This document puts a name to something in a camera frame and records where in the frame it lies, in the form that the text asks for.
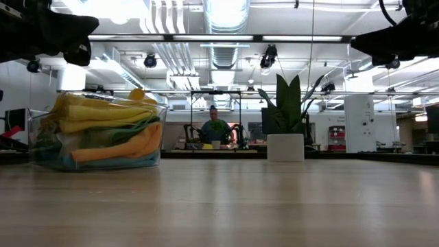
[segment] wall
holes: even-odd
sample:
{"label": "wall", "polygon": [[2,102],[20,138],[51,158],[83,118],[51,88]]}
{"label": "wall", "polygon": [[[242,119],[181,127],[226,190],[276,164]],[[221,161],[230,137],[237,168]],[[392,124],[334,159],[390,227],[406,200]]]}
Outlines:
{"label": "wall", "polygon": [[[219,118],[227,122],[238,122],[238,112],[219,112]],[[205,122],[209,120],[209,112],[194,112],[193,122]],[[328,129],[329,126],[343,126],[344,125],[344,113],[310,113],[309,120],[311,123],[316,124],[316,140],[315,143],[322,144],[322,150],[327,149],[328,143]],[[190,112],[168,112],[167,122],[190,122]],[[261,122],[261,112],[242,112],[242,124],[244,128],[248,130],[249,122]],[[376,134],[377,141],[385,143],[386,146],[392,146],[393,141],[398,141],[399,136],[396,132],[396,117],[389,113],[375,113]]]}
{"label": "wall", "polygon": [[[4,93],[0,102],[0,117],[5,117],[6,110],[20,108],[50,110],[56,100],[57,83],[57,79],[50,80],[43,73],[28,72],[26,66],[18,62],[0,64],[0,89]],[[4,121],[0,120],[0,133],[3,133],[4,125]],[[27,143],[27,132],[17,133],[13,138]]]}

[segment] wooden table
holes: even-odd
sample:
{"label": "wooden table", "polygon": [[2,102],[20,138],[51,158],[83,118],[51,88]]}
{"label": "wooden table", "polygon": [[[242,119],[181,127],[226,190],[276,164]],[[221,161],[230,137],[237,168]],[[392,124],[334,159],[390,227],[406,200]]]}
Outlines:
{"label": "wooden table", "polygon": [[163,160],[67,174],[0,166],[1,246],[439,246],[439,169]]}

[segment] person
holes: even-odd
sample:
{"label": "person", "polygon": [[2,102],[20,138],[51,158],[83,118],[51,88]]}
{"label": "person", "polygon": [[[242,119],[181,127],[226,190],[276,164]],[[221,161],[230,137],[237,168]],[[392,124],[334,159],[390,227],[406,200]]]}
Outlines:
{"label": "person", "polygon": [[208,139],[209,143],[212,141],[221,141],[222,144],[227,144],[228,134],[230,132],[230,127],[228,124],[221,119],[218,119],[218,109],[211,106],[209,110],[211,120],[204,123],[201,131]]}

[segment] ductwork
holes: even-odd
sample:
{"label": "ductwork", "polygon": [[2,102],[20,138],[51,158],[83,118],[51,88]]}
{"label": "ductwork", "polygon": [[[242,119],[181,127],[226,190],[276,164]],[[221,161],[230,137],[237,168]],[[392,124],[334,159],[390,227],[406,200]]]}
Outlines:
{"label": "ductwork", "polygon": [[[204,24],[208,34],[243,34],[246,32],[250,0],[204,0]],[[237,64],[238,48],[212,47],[209,49],[212,69],[233,69]],[[214,84],[233,83],[234,71],[212,71]]]}

